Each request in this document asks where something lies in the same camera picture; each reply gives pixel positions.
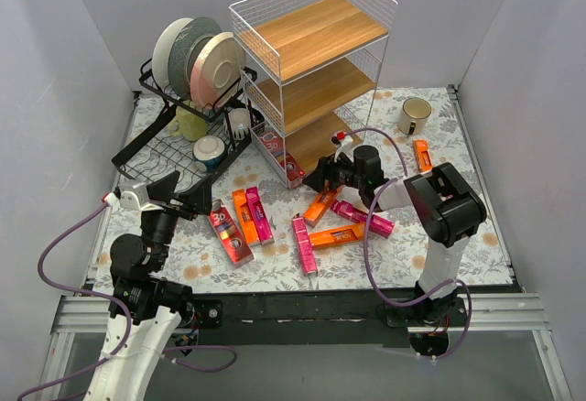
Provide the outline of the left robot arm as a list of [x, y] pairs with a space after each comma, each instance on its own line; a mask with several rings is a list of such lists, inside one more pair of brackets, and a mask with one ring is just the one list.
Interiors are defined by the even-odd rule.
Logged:
[[114, 292], [87, 400], [141, 400], [172, 331], [195, 315], [189, 286], [158, 277], [168, 259], [179, 220], [212, 211], [210, 175], [177, 191], [178, 171], [146, 184], [127, 180], [105, 197], [111, 205], [138, 211], [140, 234], [118, 236], [110, 247]]

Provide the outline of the red 3D toothpaste box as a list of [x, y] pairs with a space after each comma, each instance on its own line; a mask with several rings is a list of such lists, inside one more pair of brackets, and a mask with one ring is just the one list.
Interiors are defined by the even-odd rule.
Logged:
[[242, 266], [254, 259], [242, 232], [221, 200], [212, 201], [209, 220], [233, 266]]
[[288, 178], [288, 187], [294, 189], [301, 184], [305, 172], [301, 165], [285, 149], [284, 139], [272, 129], [257, 133], [261, 147], [270, 155], [270, 161], [275, 160], [282, 167]]

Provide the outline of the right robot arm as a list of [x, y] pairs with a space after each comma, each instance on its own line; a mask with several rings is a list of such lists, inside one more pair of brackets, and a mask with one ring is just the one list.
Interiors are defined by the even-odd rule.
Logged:
[[[353, 158], [342, 151], [321, 157], [317, 167], [303, 183], [317, 191], [345, 186], [358, 190], [369, 208], [364, 223], [364, 265], [375, 293], [388, 306], [399, 309], [408, 319], [425, 325], [443, 320], [455, 305], [461, 257], [470, 239], [487, 217], [477, 193], [450, 163], [406, 179], [389, 179], [381, 166], [374, 146], [354, 149]], [[387, 298], [375, 283], [368, 255], [368, 237], [374, 229], [374, 215], [411, 206], [429, 238], [426, 264], [414, 286], [414, 298], [394, 301]]]

